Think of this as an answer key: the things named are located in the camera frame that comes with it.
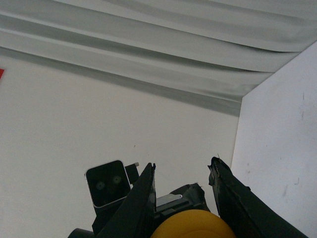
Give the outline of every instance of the yellow object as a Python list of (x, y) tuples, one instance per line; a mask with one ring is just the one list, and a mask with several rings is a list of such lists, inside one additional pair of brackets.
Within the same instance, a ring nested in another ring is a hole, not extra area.
[(236, 238), (220, 217), (203, 210), (177, 213), (154, 231), (151, 238)]

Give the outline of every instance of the black plastic part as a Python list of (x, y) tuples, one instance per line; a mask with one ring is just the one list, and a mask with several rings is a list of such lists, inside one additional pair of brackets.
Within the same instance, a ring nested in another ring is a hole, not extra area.
[(93, 231), (96, 235), (102, 230), (102, 228), (104, 228), (105, 224), (113, 217), (118, 208), (121, 206), (122, 202), (123, 200), (107, 208), (106, 210), (96, 213), (97, 216), (92, 225)]
[(128, 196), (97, 238), (149, 238), (154, 231), (155, 165), (143, 170)]
[(83, 230), (76, 228), (73, 232), (68, 236), (68, 238), (94, 238), (95, 235), (91, 231)]
[(138, 172), (137, 166), (135, 164), (131, 164), (131, 165), (126, 166), (125, 170), (128, 174), (130, 184), (134, 185), (134, 183), (139, 178), (139, 172)]
[(218, 213), (237, 238), (307, 238), (244, 186), (220, 158), (208, 166)]
[(171, 192), (171, 194), (181, 194), (183, 197), (157, 207), (154, 221), (155, 229), (167, 218), (182, 211), (199, 209), (210, 212), (206, 204), (205, 192), (197, 183), (184, 185)]

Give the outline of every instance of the white wall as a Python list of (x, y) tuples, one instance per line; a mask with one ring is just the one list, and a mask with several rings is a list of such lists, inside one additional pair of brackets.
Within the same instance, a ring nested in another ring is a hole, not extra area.
[(0, 67), (1, 237), (91, 230), (84, 172), (115, 159), (155, 162), (158, 196), (198, 182), (216, 212), (207, 165), (231, 163), (237, 117), (7, 54)]
[(232, 171), (317, 237), (317, 43), (243, 98)]

